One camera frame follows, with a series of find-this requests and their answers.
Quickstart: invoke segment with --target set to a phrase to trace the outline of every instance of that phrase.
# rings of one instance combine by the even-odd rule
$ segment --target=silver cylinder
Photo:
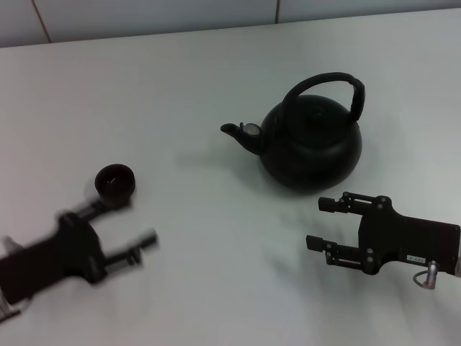
[[[424,288],[428,290],[435,289],[435,282],[437,281],[437,273],[439,272],[439,264],[435,261],[430,261],[427,265],[427,277],[424,282]]]

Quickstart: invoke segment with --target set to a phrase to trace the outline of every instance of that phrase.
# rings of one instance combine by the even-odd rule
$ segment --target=kettle body
[[[351,110],[332,99],[300,95],[328,81],[354,87]],[[264,168],[284,186],[300,192],[334,186],[346,179],[362,152],[357,123],[364,107],[364,85],[343,73],[321,74],[295,86],[256,124],[226,124],[224,133],[259,155]]]

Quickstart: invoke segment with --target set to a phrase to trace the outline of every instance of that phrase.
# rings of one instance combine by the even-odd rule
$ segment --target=tile grout line
[[[277,0],[277,5],[275,7],[275,24],[279,24],[280,2],[281,0]]]
[[[45,33],[45,36],[48,40],[48,43],[52,43],[51,42],[51,38],[48,34],[48,30],[46,30],[46,26],[45,26],[45,23],[43,22],[43,19],[42,19],[42,16],[40,15],[40,12],[38,11],[38,8],[37,8],[37,4],[35,3],[35,0],[32,0],[32,5],[34,6],[34,9],[35,9],[35,13],[38,17],[38,20],[40,20],[40,25],[42,25],[42,29],[43,29],[43,32]]]

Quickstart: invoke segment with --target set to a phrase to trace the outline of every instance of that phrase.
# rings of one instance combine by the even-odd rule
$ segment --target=wall tile
[[[36,0],[53,42],[271,24],[277,0]]]
[[[461,7],[459,0],[281,0],[279,22]]]
[[[30,0],[0,1],[0,48],[46,42]]]

